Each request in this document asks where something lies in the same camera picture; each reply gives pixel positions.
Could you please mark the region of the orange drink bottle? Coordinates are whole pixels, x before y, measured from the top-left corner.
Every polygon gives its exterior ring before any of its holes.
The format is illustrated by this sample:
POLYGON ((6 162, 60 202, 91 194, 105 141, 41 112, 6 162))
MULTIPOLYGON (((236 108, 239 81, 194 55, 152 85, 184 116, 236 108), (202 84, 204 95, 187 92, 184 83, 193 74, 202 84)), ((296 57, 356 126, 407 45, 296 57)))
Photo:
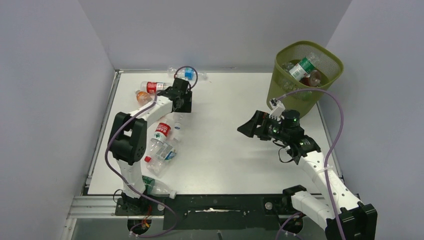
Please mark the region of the orange drink bottle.
POLYGON ((135 92, 135 97, 140 107, 143 107, 153 101, 153 98, 149 93, 141 90, 137 90, 135 92))

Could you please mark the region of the amber tea bottle red label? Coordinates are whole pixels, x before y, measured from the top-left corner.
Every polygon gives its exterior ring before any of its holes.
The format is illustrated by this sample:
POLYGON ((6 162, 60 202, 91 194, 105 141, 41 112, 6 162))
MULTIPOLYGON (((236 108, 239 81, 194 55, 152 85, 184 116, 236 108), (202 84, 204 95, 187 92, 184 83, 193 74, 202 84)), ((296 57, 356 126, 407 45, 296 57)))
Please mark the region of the amber tea bottle red label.
POLYGON ((300 83, 308 87, 320 87, 321 86, 321 73, 318 70, 313 70, 307 76, 300 80, 300 83))

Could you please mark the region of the green tea bottle white cap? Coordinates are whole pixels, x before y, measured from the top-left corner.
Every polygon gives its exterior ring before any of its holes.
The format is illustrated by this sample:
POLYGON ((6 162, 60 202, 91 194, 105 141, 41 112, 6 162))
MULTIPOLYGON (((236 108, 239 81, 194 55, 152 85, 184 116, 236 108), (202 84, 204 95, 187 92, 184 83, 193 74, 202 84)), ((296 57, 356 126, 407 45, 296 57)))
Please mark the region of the green tea bottle white cap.
MULTIPOLYGON (((289 92, 294 92, 300 89, 310 89, 311 87, 306 85, 303 85, 300 87, 291 81, 284 81, 282 83, 282 88, 285 92, 289 93, 289 92)), ((297 92, 291 95, 291 97, 293 97, 294 99, 304 101, 304 102, 310 101, 312 99, 312 96, 313 96, 313 92, 310 90, 297 92)))

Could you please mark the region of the clear water bottle blue cap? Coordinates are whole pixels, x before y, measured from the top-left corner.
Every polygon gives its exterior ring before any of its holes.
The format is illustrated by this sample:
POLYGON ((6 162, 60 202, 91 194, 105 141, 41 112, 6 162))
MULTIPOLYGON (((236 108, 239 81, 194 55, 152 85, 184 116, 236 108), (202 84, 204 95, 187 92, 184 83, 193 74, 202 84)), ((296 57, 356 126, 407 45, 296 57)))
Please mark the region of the clear water bottle blue cap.
POLYGON ((283 63, 283 64, 281 65, 281 68, 282 68, 285 72, 287 72, 289 75, 291 75, 290 70, 291 70, 294 66, 295 66, 295 65, 294 65, 292 62, 286 62, 286 63, 283 63))

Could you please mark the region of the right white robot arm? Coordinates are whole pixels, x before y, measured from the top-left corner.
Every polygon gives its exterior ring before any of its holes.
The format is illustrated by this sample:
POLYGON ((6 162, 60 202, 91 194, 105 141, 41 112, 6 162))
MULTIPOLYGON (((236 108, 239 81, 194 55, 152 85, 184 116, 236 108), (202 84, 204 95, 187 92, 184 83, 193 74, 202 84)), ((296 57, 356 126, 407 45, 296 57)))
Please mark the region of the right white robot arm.
POLYGON ((249 138, 282 142, 291 161, 300 167, 320 191, 326 203, 317 200, 302 185, 282 191, 282 209, 289 214, 301 212, 318 224, 328 240, 373 240, 378 213, 353 194, 329 165, 315 140, 300 126, 300 113, 285 110, 279 117, 257 110, 237 128, 249 138))

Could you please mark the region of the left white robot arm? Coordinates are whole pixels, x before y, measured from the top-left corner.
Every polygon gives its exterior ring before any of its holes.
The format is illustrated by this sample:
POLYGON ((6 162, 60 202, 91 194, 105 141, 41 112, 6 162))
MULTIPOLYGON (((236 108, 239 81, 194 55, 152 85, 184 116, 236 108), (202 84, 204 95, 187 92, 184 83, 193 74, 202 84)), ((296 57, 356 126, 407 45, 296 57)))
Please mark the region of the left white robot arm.
POLYGON ((146 105, 115 115, 104 159, 107 167, 121 179, 125 197, 135 200, 144 197, 141 159, 147 150, 148 128, 168 114, 191 110, 192 86, 187 80, 175 78, 171 86, 159 90, 146 105))

